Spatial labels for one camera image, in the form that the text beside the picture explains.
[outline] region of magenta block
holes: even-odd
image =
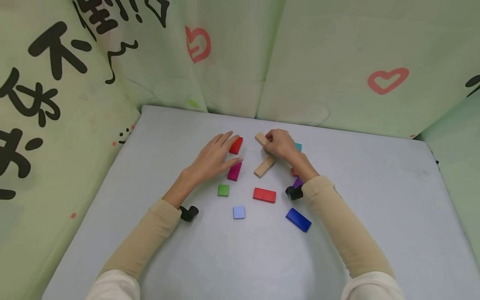
[[[237,181],[237,179],[239,178],[240,168],[241,168],[241,162],[231,167],[230,171],[228,172],[227,179]]]
[[[295,182],[293,183],[293,188],[296,189],[297,187],[299,187],[299,185],[303,184],[303,181],[301,181],[301,178],[300,177],[297,177],[297,180],[295,180]]]

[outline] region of hand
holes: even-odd
[[[272,129],[265,137],[269,140],[269,143],[264,145],[264,149],[273,155],[290,161],[294,156],[298,156],[300,151],[295,147],[295,142],[286,130]]]
[[[200,151],[193,164],[185,169],[184,172],[192,178],[196,185],[225,172],[230,167],[243,161],[243,158],[236,157],[224,162],[228,150],[239,137],[235,135],[230,138],[232,134],[233,132],[229,131],[215,136]]]
[[[265,151],[286,160],[295,168],[303,182],[308,182],[319,176],[310,161],[308,161],[307,156],[295,147],[295,142],[288,131],[273,129],[270,130],[265,137],[270,141],[264,145]]]

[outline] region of red heart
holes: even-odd
[[[408,77],[408,74],[410,71],[407,68],[398,68],[390,72],[385,72],[385,71],[376,71],[367,80],[368,86],[377,94],[379,95],[385,95],[390,93],[394,88],[397,86],[401,85],[402,82],[405,81],[405,79]],[[389,85],[386,88],[381,88],[376,82],[375,79],[377,77],[381,77],[385,80],[389,80],[395,75],[400,75],[400,77],[397,78],[394,82],[392,82],[391,85]]]
[[[185,32],[187,33],[187,50],[188,50],[188,55],[190,55],[190,58],[192,59],[193,63],[198,63],[201,60],[204,60],[210,55],[210,51],[212,50],[212,44],[210,43],[210,36],[208,35],[208,32],[203,29],[203,28],[195,28],[193,31],[190,31],[190,28],[185,26]],[[203,36],[205,38],[205,41],[207,42],[207,45],[205,47],[205,50],[198,54],[197,56],[193,57],[193,54],[200,50],[199,46],[193,47],[193,49],[190,49],[191,43],[193,43],[193,40],[197,36]]]

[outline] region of right hand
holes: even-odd
[[[300,151],[295,147],[295,142],[286,130],[272,129],[265,137],[269,143],[264,145],[264,149],[273,155],[291,161],[293,157],[298,156]]]
[[[308,161],[307,156],[295,147],[295,142],[288,131],[273,129],[270,130],[265,137],[270,141],[264,145],[265,151],[286,160],[295,168],[303,182],[308,182],[319,176],[310,161]]]

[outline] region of beige sleeve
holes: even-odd
[[[180,210],[170,203],[158,200],[108,259],[99,276],[109,270],[120,270],[137,279],[158,247],[177,226],[180,215]]]
[[[395,278],[380,247],[327,177],[311,179],[303,185],[302,191],[308,207],[323,222],[352,278],[373,271]]]

